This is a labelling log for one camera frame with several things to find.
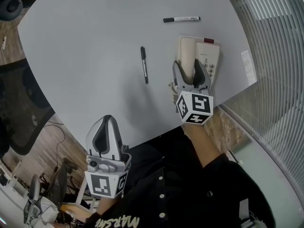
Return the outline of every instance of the black sleeve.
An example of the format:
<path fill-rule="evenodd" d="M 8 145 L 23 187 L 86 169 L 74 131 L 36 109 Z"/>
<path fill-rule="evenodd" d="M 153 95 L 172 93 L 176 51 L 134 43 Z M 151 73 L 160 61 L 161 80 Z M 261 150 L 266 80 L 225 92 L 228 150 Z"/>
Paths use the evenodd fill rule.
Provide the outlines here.
<path fill-rule="evenodd" d="M 96 225 L 96 222 L 100 219 L 101 215 L 94 213 L 89 218 L 86 219 L 83 228 L 93 228 Z"/>
<path fill-rule="evenodd" d="M 229 216 L 238 216 L 239 202 L 248 199 L 251 219 L 263 221 L 268 228 L 276 226 L 271 208 L 258 185 L 237 163 L 220 155 L 203 170 L 206 186 Z"/>

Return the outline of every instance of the white table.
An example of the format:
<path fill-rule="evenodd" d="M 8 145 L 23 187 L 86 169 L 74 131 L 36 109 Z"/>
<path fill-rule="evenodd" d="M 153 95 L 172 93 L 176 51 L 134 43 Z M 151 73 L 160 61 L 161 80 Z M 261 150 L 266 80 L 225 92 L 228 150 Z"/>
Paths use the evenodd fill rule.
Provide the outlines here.
<path fill-rule="evenodd" d="M 201 21 L 162 21 L 182 16 Z M 240 53 L 249 45 L 229 0 L 37 0 L 18 30 L 43 93 L 84 147 L 106 114 L 130 147 L 181 124 L 168 89 L 181 35 L 222 43 L 215 105 L 248 87 Z"/>

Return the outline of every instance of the black mesh chair back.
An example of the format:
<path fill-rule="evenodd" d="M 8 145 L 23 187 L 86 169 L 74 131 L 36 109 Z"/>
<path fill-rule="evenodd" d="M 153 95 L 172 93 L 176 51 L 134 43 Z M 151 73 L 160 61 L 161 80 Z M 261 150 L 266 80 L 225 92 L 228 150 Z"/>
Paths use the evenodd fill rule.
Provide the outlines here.
<path fill-rule="evenodd" d="M 26 59 L 0 66 L 0 157 L 28 154 L 53 114 Z"/>

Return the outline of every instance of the window blinds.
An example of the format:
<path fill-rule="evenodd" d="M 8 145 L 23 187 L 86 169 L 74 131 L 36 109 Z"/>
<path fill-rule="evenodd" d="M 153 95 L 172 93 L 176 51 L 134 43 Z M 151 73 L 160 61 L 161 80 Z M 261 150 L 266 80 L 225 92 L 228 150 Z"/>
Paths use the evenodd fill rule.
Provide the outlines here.
<path fill-rule="evenodd" d="M 304 194 L 304 0 L 230 1 L 247 36 L 258 81 L 223 106 L 265 143 L 300 197 Z"/>

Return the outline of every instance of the cable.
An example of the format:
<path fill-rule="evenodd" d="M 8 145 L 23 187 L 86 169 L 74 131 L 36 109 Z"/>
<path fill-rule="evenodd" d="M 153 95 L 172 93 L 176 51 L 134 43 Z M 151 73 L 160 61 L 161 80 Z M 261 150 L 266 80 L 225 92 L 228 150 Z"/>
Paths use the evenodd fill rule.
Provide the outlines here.
<path fill-rule="evenodd" d="M 51 175 L 51 178 L 49 179 L 48 183 L 50 183 L 50 182 L 51 182 L 52 177 L 53 177 L 53 176 L 54 176 L 54 174 L 56 173 L 55 169 L 56 169 L 56 168 L 54 168 L 54 170 L 53 170 L 53 174 Z"/>
<path fill-rule="evenodd" d="M 33 221 L 34 219 L 36 219 L 39 215 L 43 215 L 45 211 L 43 211 L 43 212 L 40 211 L 40 213 L 38 213 L 37 215 L 35 215 L 35 216 L 33 216 L 33 217 L 30 218 L 29 224 L 30 224 L 31 227 L 33 227 L 33 226 L 32 226 L 32 221 Z"/>
<path fill-rule="evenodd" d="M 3 59 L 4 59 L 4 64 L 7 64 L 7 61 L 6 61 L 6 58 L 5 58 L 5 56 L 4 56 L 4 53 L 3 53 L 3 50 L 2 50 L 2 48 L 1 48 L 1 53 L 2 53 L 2 55 L 3 55 Z"/>
<path fill-rule="evenodd" d="M 6 32 L 6 34 L 5 34 L 5 36 L 4 37 L 6 37 L 7 36 L 7 34 L 8 34 L 8 32 L 11 30 L 11 29 L 13 29 L 13 28 L 15 28 L 15 27 L 17 27 L 18 25 L 14 25 L 13 27 L 11 27 L 7 32 Z"/>
<path fill-rule="evenodd" d="M 3 61 L 3 63 L 2 63 L 2 56 L 1 56 L 1 54 L 2 54 L 2 48 L 1 48 L 1 51 L 0 51 L 0 59 L 1 59 L 1 61 L 0 61 L 0 65 L 4 65 L 5 64 L 5 62 Z"/>
<path fill-rule="evenodd" d="M 3 27 L 1 27 L 1 32 L 4 33 L 4 31 L 5 31 L 8 27 L 9 27 L 9 25 L 7 25 L 7 26 L 5 27 L 5 29 L 3 29 Z"/>
<path fill-rule="evenodd" d="M 45 125 L 44 128 L 45 128 L 45 127 L 49 127 L 49 126 L 54 126 L 54 127 L 59 128 L 59 129 L 61 130 L 61 132 L 63 133 L 63 136 L 64 136 L 63 140 L 60 141 L 60 142 L 57 144 L 57 146 L 56 146 L 56 167 L 54 168 L 54 170 L 56 170 L 56 169 L 58 168 L 58 146 L 59 146 L 61 143 L 63 143 L 63 141 L 66 139 L 66 134 L 64 133 L 64 131 L 62 130 L 61 127 L 56 126 L 56 125 L 54 125 L 54 124 Z"/>
<path fill-rule="evenodd" d="M 55 123 L 55 122 L 52 122 L 52 121 L 48 121 L 48 123 L 52 123 L 52 124 L 58 124 L 58 125 L 64 125 L 63 123 Z"/>

